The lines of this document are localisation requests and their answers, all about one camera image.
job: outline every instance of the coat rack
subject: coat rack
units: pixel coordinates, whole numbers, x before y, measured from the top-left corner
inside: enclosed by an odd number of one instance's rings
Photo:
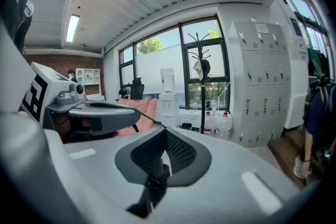
[[[196,32],[196,38],[194,38],[192,35],[188,34],[189,36],[191,36],[197,43],[197,48],[198,48],[198,54],[194,53],[194,52],[189,52],[189,54],[194,54],[196,56],[193,56],[193,58],[199,60],[200,64],[201,64],[201,69],[202,69],[202,73],[203,73],[203,77],[202,79],[200,79],[201,82],[201,101],[202,101],[202,115],[201,115],[201,134],[204,134],[204,120],[205,120],[205,86],[204,86],[204,81],[207,78],[209,72],[210,72],[210,64],[208,62],[208,60],[206,60],[206,58],[209,58],[211,55],[204,57],[204,53],[206,53],[209,50],[206,50],[205,52],[203,52],[203,47],[204,47],[204,41],[203,39],[205,37],[207,37],[209,34],[207,34],[206,36],[204,36],[201,40],[199,40],[198,38],[198,33]]]

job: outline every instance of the black mesh gripper pad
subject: black mesh gripper pad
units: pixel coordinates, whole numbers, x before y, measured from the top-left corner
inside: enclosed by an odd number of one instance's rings
[[[127,181],[145,186],[149,176],[157,172],[164,150],[168,153],[173,172],[168,178],[168,187],[192,185],[210,167],[209,150],[171,127],[161,127],[124,146],[116,153],[115,164]]]

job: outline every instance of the tree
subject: tree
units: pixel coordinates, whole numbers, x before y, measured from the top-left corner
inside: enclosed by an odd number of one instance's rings
[[[221,37],[221,34],[219,33],[219,27],[217,25],[217,22],[215,22],[216,29],[211,28],[208,32],[211,38],[218,38]]]
[[[138,49],[138,56],[141,56],[143,54],[148,54],[149,52],[152,51],[161,50],[162,44],[160,43],[159,38],[151,37],[138,44],[137,49]]]
[[[221,82],[205,83],[204,86],[205,86],[205,99],[206,100],[207,99],[216,100],[224,89]],[[201,100],[201,84],[199,83],[189,84],[189,100],[192,100],[191,104],[194,101],[196,101],[197,97],[198,97],[198,101],[200,101]]]

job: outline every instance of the brick wall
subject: brick wall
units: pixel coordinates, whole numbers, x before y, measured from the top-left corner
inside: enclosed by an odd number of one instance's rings
[[[104,70],[103,70],[103,59],[96,57],[87,56],[76,56],[76,55],[23,55],[26,61],[31,64],[31,62],[36,62],[41,65],[50,67],[57,71],[58,73],[66,76],[68,70],[71,68],[76,71],[76,68],[95,68],[100,69],[100,86],[101,94],[105,95],[104,88]],[[98,85],[88,85],[85,86],[85,93],[87,95],[99,93]]]

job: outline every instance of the plastic bottle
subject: plastic bottle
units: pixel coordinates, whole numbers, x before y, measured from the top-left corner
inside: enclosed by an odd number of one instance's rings
[[[216,122],[215,136],[224,140],[229,140],[232,129],[232,117],[227,115],[227,111],[225,111]]]
[[[207,111],[204,120],[204,134],[210,135],[211,129],[212,129],[212,117],[210,116],[210,111]]]
[[[162,88],[165,93],[173,93],[175,91],[174,69],[161,68]]]
[[[219,111],[217,110],[213,110],[212,111],[212,129],[211,129],[211,134],[212,136],[215,136],[215,131],[216,131],[216,123],[217,123],[217,119],[219,117]]]
[[[212,112],[215,113],[217,111],[217,103],[216,102],[213,102],[211,104],[211,109],[212,109]]]

